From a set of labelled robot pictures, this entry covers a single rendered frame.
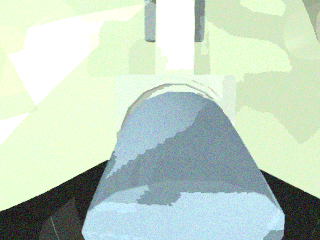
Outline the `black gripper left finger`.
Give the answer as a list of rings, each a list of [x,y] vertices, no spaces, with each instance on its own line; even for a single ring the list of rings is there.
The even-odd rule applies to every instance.
[[[0,211],[0,240],[84,240],[83,224],[105,165]]]

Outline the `light blue cylinder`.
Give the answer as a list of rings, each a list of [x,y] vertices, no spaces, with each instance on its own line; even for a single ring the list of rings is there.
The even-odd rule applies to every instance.
[[[284,213],[231,119],[193,92],[129,115],[97,185],[84,240],[281,240]]]

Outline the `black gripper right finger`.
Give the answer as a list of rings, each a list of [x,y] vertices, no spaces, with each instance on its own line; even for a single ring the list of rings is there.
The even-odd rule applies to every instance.
[[[281,240],[320,240],[320,199],[271,173],[259,171],[285,215]]]

